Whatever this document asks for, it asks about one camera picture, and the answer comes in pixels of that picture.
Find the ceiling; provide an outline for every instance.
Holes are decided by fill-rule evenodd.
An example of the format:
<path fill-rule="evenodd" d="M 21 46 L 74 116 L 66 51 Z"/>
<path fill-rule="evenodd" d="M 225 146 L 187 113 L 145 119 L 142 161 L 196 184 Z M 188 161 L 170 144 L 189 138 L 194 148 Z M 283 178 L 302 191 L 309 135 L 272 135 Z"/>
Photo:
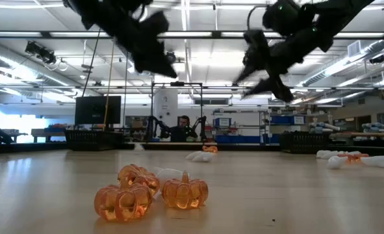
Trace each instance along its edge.
<path fill-rule="evenodd" d="M 170 21 L 171 31 L 244 31 L 246 29 L 247 14 L 253 5 L 267 4 L 265 0 L 189 0 L 188 10 L 181 10 L 179 5 L 173 9 L 166 9 L 165 14 Z M 148 8 L 148 15 L 156 10 L 173 5 L 174 0 L 154 0 L 151 7 Z M 212 4 L 216 3 L 217 10 L 212 9 Z M 299 3 L 311 2 L 301 0 Z M 374 1 L 369 10 L 362 11 L 344 31 L 384 31 L 384 10 L 378 7 L 383 6 L 384 1 Z M 80 17 L 68 8 L 32 8 L 22 9 L 23 6 L 37 5 L 61 5 L 57 0 L 0 0 L 0 30 L 2 31 L 84 31 Z M 252 19 L 252 27 L 260 27 L 264 9 L 256 10 Z M 186 22 L 182 21 L 182 14 L 189 15 Z M 23 66 L 37 64 L 37 71 L 47 69 L 37 58 L 28 58 L 24 49 L 27 45 L 25 39 L 0 39 L 0 46 L 17 54 L 16 62 Z M 66 62 L 57 67 L 48 66 L 54 74 L 72 80 L 75 83 L 85 84 L 86 79 L 81 77 L 86 75 L 81 64 L 90 64 L 96 40 L 86 41 L 86 50 L 84 50 L 83 40 L 35 40 L 41 46 L 44 46 L 55 52 L 55 55 Z M 315 70 L 320 70 L 329 62 L 334 61 L 347 52 L 347 46 L 352 44 L 353 40 L 335 40 L 333 47 L 323 53 L 315 49 L 310 55 L 305 57 L 303 64 L 296 64 L 290 69 L 290 73 L 283 76 L 286 85 L 296 86 L 305 80 L 308 74 Z M 187 77 L 183 72 L 184 64 L 179 64 L 175 68 L 179 71 L 179 80 L 190 82 L 202 82 L 208 85 L 230 85 L 242 68 L 242 57 L 246 50 L 246 43 L 243 40 L 184 40 L 171 39 L 165 40 L 165 47 L 169 51 L 174 51 L 177 57 L 185 57 L 185 47 L 190 48 L 192 73 Z M 123 53 L 115 48 L 112 57 L 112 41 L 99 40 L 97 53 L 93 61 L 91 79 L 88 85 L 95 81 L 101 81 L 107 85 L 111 74 L 111 85 L 125 84 L 127 78 L 128 85 L 144 85 L 151 82 L 150 75 L 139 75 L 137 73 L 126 72 L 125 57 Z M 334 73 L 329 78 L 319 81 L 314 85 L 318 86 L 337 86 L 341 82 L 353 79 L 362 75 L 365 71 L 376 70 L 384 64 L 367 64 L 358 62 L 349 68 Z M 249 79 L 244 85 L 254 85 L 259 79 L 267 78 L 265 73 L 260 73 Z"/>

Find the black basket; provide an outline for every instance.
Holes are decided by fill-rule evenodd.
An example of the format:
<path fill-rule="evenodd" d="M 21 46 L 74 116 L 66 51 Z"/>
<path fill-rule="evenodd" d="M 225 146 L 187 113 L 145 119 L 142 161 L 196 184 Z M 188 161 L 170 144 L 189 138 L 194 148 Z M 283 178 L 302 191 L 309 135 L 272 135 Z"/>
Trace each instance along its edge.
<path fill-rule="evenodd" d="M 317 153 L 326 149 L 328 140 L 329 134 L 283 133 L 280 135 L 280 148 L 287 153 Z"/>
<path fill-rule="evenodd" d="M 123 142 L 121 133 L 74 130 L 66 130 L 64 133 L 68 148 L 73 151 L 113 150 Z"/>

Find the air vent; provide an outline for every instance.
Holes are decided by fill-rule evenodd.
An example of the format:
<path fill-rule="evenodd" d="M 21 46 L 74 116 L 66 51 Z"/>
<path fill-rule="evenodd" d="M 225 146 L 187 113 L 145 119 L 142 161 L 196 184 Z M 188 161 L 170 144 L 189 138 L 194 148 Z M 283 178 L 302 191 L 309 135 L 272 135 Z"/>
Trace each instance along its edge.
<path fill-rule="evenodd" d="M 201 102 L 200 98 L 196 98 L 194 100 L 194 103 L 196 105 L 200 105 L 201 103 L 204 105 L 228 105 L 229 99 L 228 98 L 213 98 L 213 99 L 207 99 L 203 98 L 203 102 Z"/>
<path fill-rule="evenodd" d="M 353 57 L 361 53 L 361 41 L 356 41 L 348 45 L 348 56 Z"/>
<path fill-rule="evenodd" d="M 364 104 L 365 104 L 365 98 L 359 98 L 358 105 L 364 105 Z"/>

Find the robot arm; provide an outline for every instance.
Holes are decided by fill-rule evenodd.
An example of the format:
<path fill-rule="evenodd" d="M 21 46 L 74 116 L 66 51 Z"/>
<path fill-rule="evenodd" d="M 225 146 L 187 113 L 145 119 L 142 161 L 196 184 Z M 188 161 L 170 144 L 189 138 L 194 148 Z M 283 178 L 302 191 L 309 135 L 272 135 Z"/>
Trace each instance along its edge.
<path fill-rule="evenodd" d="M 82 18 L 86 29 L 98 25 L 115 37 L 123 52 L 132 54 L 138 72 L 149 71 L 176 78 L 177 74 L 164 54 L 164 46 L 157 35 L 168 31 L 169 23 L 162 11 L 142 22 L 131 17 L 141 5 L 143 9 L 152 0 L 63 0 Z"/>
<path fill-rule="evenodd" d="M 279 76 L 286 74 L 293 64 L 302 63 L 303 57 L 315 48 L 326 52 L 333 45 L 333 37 L 373 1 L 329 0 L 299 7 L 292 0 L 278 0 L 267 8 L 262 20 L 266 28 L 286 36 L 285 41 L 269 47 L 262 30 L 248 30 L 244 34 L 249 45 L 243 60 L 245 67 L 235 82 L 247 79 L 253 72 L 266 70 L 276 81 L 260 81 L 258 91 L 250 93 L 272 91 L 276 97 L 291 101 L 290 90 L 278 81 Z"/>
<path fill-rule="evenodd" d="M 157 119 L 154 116 L 149 116 L 146 135 L 144 138 L 146 140 L 151 140 L 153 137 L 156 137 L 157 127 L 160 127 L 160 138 L 170 137 L 170 128 L 163 121 Z"/>

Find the pumpkin stem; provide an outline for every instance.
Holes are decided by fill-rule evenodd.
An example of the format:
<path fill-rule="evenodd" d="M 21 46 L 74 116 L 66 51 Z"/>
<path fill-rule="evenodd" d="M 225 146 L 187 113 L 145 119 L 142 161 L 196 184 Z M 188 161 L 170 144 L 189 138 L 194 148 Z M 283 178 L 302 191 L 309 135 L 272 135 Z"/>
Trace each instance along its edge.
<path fill-rule="evenodd" d="M 189 183 L 189 175 L 186 171 L 183 172 L 183 177 L 181 178 L 182 183 Z"/>

